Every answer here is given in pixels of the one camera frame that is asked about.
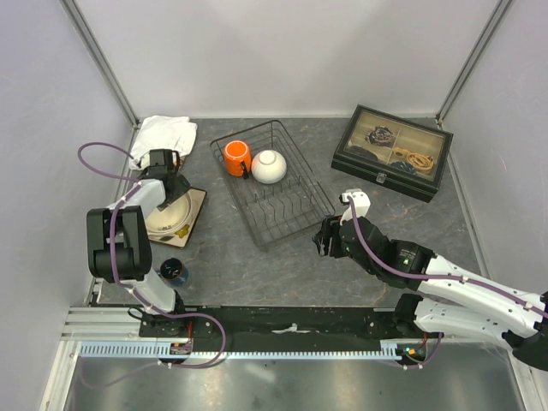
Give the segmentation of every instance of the wire dish rack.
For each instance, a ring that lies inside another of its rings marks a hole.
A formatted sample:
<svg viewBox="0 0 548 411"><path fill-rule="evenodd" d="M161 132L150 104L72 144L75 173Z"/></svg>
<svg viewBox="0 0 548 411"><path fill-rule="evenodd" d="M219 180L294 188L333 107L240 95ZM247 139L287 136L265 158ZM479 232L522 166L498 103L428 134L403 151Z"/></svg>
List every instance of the wire dish rack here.
<svg viewBox="0 0 548 411"><path fill-rule="evenodd" d="M285 177L274 184L231 176L224 162L224 147L233 140L245 141L252 156L263 150L280 152L287 163ZM267 249L318 226L335 208L288 130L278 120L264 122L216 139L210 148L255 245Z"/></svg>

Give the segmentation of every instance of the white wall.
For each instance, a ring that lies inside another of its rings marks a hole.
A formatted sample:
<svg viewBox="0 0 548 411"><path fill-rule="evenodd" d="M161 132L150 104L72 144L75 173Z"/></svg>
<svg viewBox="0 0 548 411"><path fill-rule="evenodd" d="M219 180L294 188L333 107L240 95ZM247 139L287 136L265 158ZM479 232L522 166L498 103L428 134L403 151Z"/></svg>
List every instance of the white wall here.
<svg viewBox="0 0 548 411"><path fill-rule="evenodd" d="M438 112L497 0L78 0L137 114Z"/></svg>
<svg viewBox="0 0 548 411"><path fill-rule="evenodd" d="M89 140L126 146L130 127L58 1L4 2L0 56L0 403L29 411L68 308L86 295L86 212L115 189L76 150ZM109 152L88 158L122 168Z"/></svg>
<svg viewBox="0 0 548 411"><path fill-rule="evenodd" d="M491 275L537 293L548 290L547 15L546 0L514 2L445 123Z"/></svg>

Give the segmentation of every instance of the gray countertop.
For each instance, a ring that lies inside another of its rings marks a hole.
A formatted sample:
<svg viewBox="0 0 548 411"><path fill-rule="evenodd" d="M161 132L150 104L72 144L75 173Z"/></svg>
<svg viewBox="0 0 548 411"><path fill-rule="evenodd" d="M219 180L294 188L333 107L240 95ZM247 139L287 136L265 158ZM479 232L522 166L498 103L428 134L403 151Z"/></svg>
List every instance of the gray countertop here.
<svg viewBox="0 0 548 411"><path fill-rule="evenodd" d="M183 165L207 199L184 249L152 244L153 266L171 257L183 261L190 280L179 290L187 304L272 306L393 307L402 290L391 289L349 259L320 258L313 231L269 252L253 244L221 171L211 154L212 140L263 122L260 119L197 120L198 137ZM432 119L416 122L435 126ZM455 264L480 272L449 168L439 192L427 204L331 168L331 158L348 119L285 119L282 123L336 207L348 188L361 188L372 206L367 217L390 238L429 247ZM105 283L99 302L131 303L131 295Z"/></svg>

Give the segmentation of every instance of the white towel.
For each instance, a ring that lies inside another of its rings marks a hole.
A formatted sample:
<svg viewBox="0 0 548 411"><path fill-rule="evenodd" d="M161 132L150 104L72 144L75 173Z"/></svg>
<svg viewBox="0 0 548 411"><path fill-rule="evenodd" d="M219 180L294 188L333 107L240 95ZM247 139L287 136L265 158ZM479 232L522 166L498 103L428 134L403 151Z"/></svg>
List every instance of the white towel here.
<svg viewBox="0 0 548 411"><path fill-rule="evenodd" d="M135 143L131 147L134 159L129 162L131 170L143 170L150 164L148 152L167 148L178 151L181 157L192 151L198 126L188 117L152 116L143 121Z"/></svg>

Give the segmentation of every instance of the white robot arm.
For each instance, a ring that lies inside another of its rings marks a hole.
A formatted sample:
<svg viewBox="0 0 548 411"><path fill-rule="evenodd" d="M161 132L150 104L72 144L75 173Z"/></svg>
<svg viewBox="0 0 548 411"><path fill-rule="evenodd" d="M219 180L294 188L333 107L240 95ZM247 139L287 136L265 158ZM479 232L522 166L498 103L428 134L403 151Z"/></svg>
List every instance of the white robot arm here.
<svg viewBox="0 0 548 411"><path fill-rule="evenodd" d="M531 366L548 369L545 297L512 289L451 263L410 241L389 240L365 215L371 205L360 190L341 195L350 207L324 220L313 238L319 253L350 257L390 286L435 295L460 306L420 295L403 295L394 320L405 334L443 332L472 337L510 349Z"/></svg>

